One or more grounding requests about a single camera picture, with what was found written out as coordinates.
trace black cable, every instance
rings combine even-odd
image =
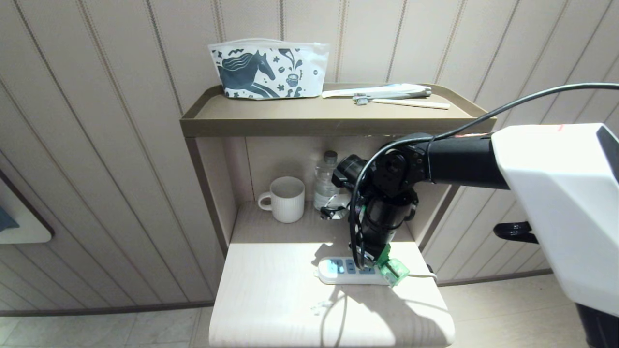
[[[411,144],[417,144],[419,142],[425,142],[425,141],[435,141],[435,140],[441,140],[441,139],[445,139],[447,137],[456,135],[458,133],[460,133],[461,131],[475,126],[476,124],[479,124],[481,122],[484,122],[485,120],[492,118],[496,115],[499,115],[500,113],[507,111],[513,107],[516,107],[522,103],[526,103],[529,102],[533,99],[537,99],[537,98],[541,98],[544,97],[546,95],[549,94],[554,94],[554,93],[559,93],[559,92],[565,92],[567,90],[577,90],[577,89],[617,89],[619,90],[619,84],[608,84],[608,83],[602,83],[602,82],[585,82],[582,84],[571,84],[571,85],[562,85],[562,86],[558,86],[558,87],[553,87],[553,88],[549,88],[549,89],[545,89],[545,90],[541,90],[540,92],[536,92],[533,94],[529,94],[526,95],[525,97],[519,98],[514,100],[511,103],[507,103],[505,105],[503,105],[502,107],[499,107],[497,109],[492,110],[491,112],[479,116],[478,118],[474,119],[473,121],[460,126],[456,129],[453,129],[451,131],[442,133],[440,135],[437,136],[427,136],[427,137],[418,137],[418,138],[408,138],[408,139],[401,139],[398,141],[394,141],[392,143],[390,143],[389,145],[386,145],[385,147],[383,147],[382,149],[378,150],[377,153],[374,154],[374,156],[372,156],[372,158],[370,158],[370,160],[365,164],[365,166],[363,166],[363,169],[361,170],[361,172],[359,173],[357,182],[355,183],[355,187],[352,190],[352,195],[350,197],[350,206],[352,208],[355,208],[357,206],[357,198],[358,198],[358,192],[359,192],[359,188],[361,187],[361,183],[363,182],[363,180],[365,179],[365,174],[367,173],[368,169],[370,168],[370,166],[372,165],[372,163],[374,163],[374,161],[376,161],[376,159],[382,155],[384,155],[387,151],[395,148],[395,147],[399,147],[399,146],[404,146],[404,145],[411,145]],[[356,210],[351,209],[350,210],[351,214],[356,215],[357,212]],[[357,257],[357,241],[356,241],[356,234],[357,234],[357,216],[351,216],[350,219],[348,220],[349,222],[349,227],[350,227],[350,246],[351,249],[353,250],[353,260],[355,261],[355,265],[360,268],[363,269],[363,267],[365,266],[365,262],[364,262],[364,254],[361,254],[361,262],[359,262],[359,259]]]
[[[428,141],[428,147],[426,148],[426,163],[428,164],[428,178],[430,182],[435,184],[434,179],[432,179],[432,166],[430,165],[430,147],[432,146],[432,142],[436,140],[436,137],[432,137],[430,141]]]

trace beige wall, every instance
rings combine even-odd
[[[206,44],[332,44],[328,82],[432,82],[490,109],[544,87],[617,81],[607,0],[0,2],[0,168],[54,227],[0,246],[0,311],[212,300],[223,256],[178,118],[217,83]],[[606,122],[617,98],[548,97],[500,124]],[[424,250],[443,279],[547,268],[488,236],[525,219],[464,188]]]

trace top shelf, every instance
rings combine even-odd
[[[325,84],[324,90],[371,87],[377,84]],[[369,103],[356,106],[347,98],[276,100],[230,99],[221,86],[212,87],[181,118],[185,137],[224,136],[367,136],[439,134],[485,113],[461,95],[438,85],[429,102],[451,104],[448,110]],[[495,119],[471,127],[488,132]]]

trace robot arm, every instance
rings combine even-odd
[[[353,190],[366,163],[346,157],[333,183]],[[358,192],[361,208],[351,207],[350,219],[360,216],[351,243],[358,266],[377,262],[400,224],[414,216],[413,186],[420,181],[511,189],[535,235],[517,231],[529,226],[523,223],[513,225],[509,239],[539,241],[562,289],[579,304],[590,342],[601,335],[608,341],[613,328],[617,341],[619,142],[604,125],[512,126],[392,147],[369,167]],[[610,331],[600,329],[605,324]]]

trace toothbrush head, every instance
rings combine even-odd
[[[365,93],[355,93],[355,95],[352,97],[352,100],[357,105],[367,105],[367,103],[369,102],[368,96],[365,95]]]

